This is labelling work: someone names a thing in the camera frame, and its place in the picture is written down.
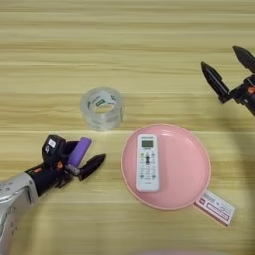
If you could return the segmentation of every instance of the wooden table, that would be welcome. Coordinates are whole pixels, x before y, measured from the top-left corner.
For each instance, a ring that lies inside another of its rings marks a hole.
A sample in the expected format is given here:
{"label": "wooden table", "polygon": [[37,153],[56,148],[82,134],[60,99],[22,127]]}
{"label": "wooden table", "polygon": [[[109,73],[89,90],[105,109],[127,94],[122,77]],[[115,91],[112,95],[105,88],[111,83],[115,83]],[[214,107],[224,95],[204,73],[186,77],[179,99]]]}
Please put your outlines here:
{"label": "wooden table", "polygon": [[[254,118],[235,102],[218,104],[200,70],[205,60],[239,85],[249,72],[231,47],[255,53],[254,27],[252,0],[2,0],[0,178],[39,163],[50,133],[91,138],[86,159],[107,154],[89,179],[52,190],[24,216],[11,255],[254,254]],[[79,100],[101,85],[120,91],[126,110],[120,127],[96,133],[85,126]],[[194,206],[149,208],[126,189],[122,150],[152,123],[180,125],[204,144],[209,189],[236,207],[229,228]]]}

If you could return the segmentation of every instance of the white remote control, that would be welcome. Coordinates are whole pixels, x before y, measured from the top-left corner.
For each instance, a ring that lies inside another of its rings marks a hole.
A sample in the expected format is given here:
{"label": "white remote control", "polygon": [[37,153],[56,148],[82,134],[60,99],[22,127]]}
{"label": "white remote control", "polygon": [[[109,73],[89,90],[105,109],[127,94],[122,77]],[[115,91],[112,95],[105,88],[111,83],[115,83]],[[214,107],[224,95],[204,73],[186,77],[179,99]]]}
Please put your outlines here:
{"label": "white remote control", "polygon": [[141,134],[138,137],[136,188],[140,192],[159,191],[159,160],[156,135]]}

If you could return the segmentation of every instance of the robotic arm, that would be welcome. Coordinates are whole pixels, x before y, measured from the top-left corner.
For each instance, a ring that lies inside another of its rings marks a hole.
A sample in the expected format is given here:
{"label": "robotic arm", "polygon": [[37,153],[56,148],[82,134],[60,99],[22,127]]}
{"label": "robotic arm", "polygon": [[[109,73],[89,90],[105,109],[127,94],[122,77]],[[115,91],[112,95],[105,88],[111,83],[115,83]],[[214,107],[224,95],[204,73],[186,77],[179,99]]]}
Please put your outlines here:
{"label": "robotic arm", "polygon": [[53,186],[61,188],[75,176],[82,181],[103,163],[97,155],[78,168],[87,144],[49,135],[43,148],[43,163],[0,184],[0,255],[9,254],[12,236],[21,216]]}
{"label": "robotic arm", "polygon": [[202,62],[202,71],[222,104],[234,99],[238,104],[245,105],[255,116],[255,58],[249,51],[241,47],[233,46],[233,49],[239,62],[252,72],[252,75],[244,79],[241,85],[229,91],[228,87],[223,83],[222,77],[214,68]]}

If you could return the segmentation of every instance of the pink plate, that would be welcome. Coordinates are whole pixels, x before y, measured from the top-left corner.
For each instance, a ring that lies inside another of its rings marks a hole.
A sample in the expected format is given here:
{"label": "pink plate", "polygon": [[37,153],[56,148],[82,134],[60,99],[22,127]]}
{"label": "pink plate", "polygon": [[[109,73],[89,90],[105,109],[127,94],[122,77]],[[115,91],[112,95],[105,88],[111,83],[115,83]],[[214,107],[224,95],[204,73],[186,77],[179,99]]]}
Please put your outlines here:
{"label": "pink plate", "polygon": [[[137,138],[142,133],[157,135],[159,150],[159,192],[136,189]],[[210,160],[189,131],[175,125],[156,124],[136,131],[122,156],[122,173],[131,193],[143,203],[162,210],[189,206],[206,190],[211,176]]]}

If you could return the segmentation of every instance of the clear tape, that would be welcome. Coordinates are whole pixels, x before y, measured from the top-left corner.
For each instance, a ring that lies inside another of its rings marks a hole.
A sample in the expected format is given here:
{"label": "clear tape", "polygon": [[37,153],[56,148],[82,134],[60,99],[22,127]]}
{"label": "clear tape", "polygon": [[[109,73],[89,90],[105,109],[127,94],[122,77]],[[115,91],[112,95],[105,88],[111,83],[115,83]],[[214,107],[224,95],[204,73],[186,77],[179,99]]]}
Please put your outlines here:
{"label": "clear tape", "polygon": [[[97,113],[95,108],[111,106],[104,113]],[[89,128],[95,131],[106,131],[118,126],[123,119],[123,101],[121,94],[108,87],[99,87],[83,94],[80,109]]]}

